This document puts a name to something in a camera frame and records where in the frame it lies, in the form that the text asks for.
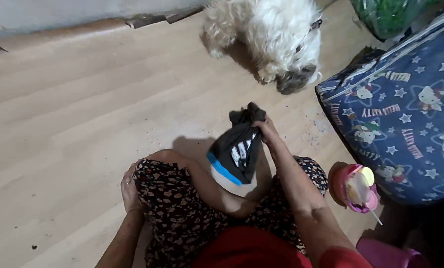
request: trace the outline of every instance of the person's arm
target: person's arm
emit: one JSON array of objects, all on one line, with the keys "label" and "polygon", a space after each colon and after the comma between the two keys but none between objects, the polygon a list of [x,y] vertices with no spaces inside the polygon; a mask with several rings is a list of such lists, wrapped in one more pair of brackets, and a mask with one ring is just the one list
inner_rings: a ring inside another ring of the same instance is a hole
[{"label": "person's arm", "polygon": [[136,163],[133,163],[121,181],[121,193],[126,217],[124,217],[116,236],[95,268],[132,267],[136,245],[144,224],[143,206],[139,201],[136,186],[131,178],[135,168]]},{"label": "person's arm", "polygon": [[277,175],[295,216],[300,239],[306,246],[313,266],[319,266],[321,255],[330,247],[356,250],[339,227],[326,200],[293,159],[270,118],[266,117],[265,122],[257,121],[254,126],[263,132],[263,142],[267,144],[275,162]]}]

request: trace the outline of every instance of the hello kitty bedding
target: hello kitty bedding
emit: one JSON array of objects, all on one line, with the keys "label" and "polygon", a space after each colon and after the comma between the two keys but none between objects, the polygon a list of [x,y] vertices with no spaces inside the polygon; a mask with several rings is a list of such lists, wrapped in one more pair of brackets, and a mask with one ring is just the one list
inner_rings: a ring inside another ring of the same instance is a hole
[{"label": "hello kitty bedding", "polygon": [[404,204],[444,198],[444,14],[375,53],[318,85],[320,101],[389,196]]}]

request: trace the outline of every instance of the red shirt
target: red shirt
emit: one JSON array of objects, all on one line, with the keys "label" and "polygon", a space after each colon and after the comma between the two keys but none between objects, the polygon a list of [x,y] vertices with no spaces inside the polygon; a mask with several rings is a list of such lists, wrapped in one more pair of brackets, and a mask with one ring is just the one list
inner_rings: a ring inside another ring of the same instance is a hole
[{"label": "red shirt", "polygon": [[[267,231],[251,227],[226,229],[201,251],[192,268],[312,268],[302,253]],[[321,256],[320,268],[372,268],[359,253],[332,247]]]}]

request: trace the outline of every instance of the wooden floor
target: wooden floor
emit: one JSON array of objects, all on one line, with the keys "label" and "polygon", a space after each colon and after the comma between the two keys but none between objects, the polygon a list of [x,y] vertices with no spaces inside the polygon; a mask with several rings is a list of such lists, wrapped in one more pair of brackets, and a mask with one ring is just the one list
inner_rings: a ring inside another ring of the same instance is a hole
[{"label": "wooden floor", "polygon": [[[377,44],[354,18],[348,0],[325,10],[325,79]],[[125,215],[119,183],[129,165],[163,148],[203,158],[231,126],[229,111],[250,101],[292,154],[326,172],[353,162],[314,85],[284,96],[254,79],[243,53],[210,58],[202,21],[197,14],[134,30],[109,20],[0,40],[10,51],[0,54],[0,268],[95,265]],[[371,216],[327,199],[354,243],[374,227]]]}]

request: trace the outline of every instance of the wrist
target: wrist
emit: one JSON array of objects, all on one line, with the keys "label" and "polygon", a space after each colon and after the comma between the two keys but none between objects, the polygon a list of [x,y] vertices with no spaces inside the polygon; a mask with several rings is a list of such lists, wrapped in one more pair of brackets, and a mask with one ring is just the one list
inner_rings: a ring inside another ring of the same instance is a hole
[{"label": "wrist", "polygon": [[283,146],[285,142],[281,139],[280,136],[270,137],[268,139],[268,143],[266,144],[269,149],[275,149],[277,147]]},{"label": "wrist", "polygon": [[144,217],[144,210],[142,209],[142,207],[133,207],[128,210],[128,212],[126,212],[126,215]]}]

